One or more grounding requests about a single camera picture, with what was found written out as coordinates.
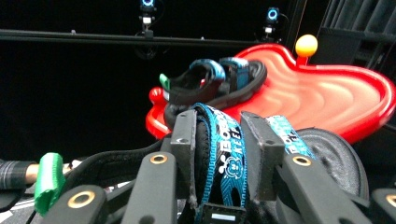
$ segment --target red plastic table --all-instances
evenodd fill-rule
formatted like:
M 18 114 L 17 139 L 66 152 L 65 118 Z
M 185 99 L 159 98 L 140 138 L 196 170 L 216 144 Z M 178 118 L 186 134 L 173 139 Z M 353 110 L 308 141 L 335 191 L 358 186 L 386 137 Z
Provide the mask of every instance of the red plastic table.
M 261 60 L 267 79 L 248 101 L 223 109 L 240 120 L 241 111 L 262 117 L 285 116 L 294 129 L 317 127 L 340 134 L 350 144 L 383 126 L 395 109 L 395 87 L 383 75 L 351 65 L 307 64 L 307 57 L 295 60 L 278 44 L 262 44 L 236 57 Z M 153 107 L 146 127 L 156 138 L 170 130 L 164 125 L 165 100 L 162 88 L 149 93 Z

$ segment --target yellow knob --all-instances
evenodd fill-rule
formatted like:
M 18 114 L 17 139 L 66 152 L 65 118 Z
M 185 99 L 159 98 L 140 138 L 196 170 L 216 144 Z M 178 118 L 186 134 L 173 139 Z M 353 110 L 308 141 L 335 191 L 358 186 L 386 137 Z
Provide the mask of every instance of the yellow knob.
M 318 41 L 313 35 L 303 35 L 296 42 L 296 52 L 299 57 L 311 57 L 317 49 Z

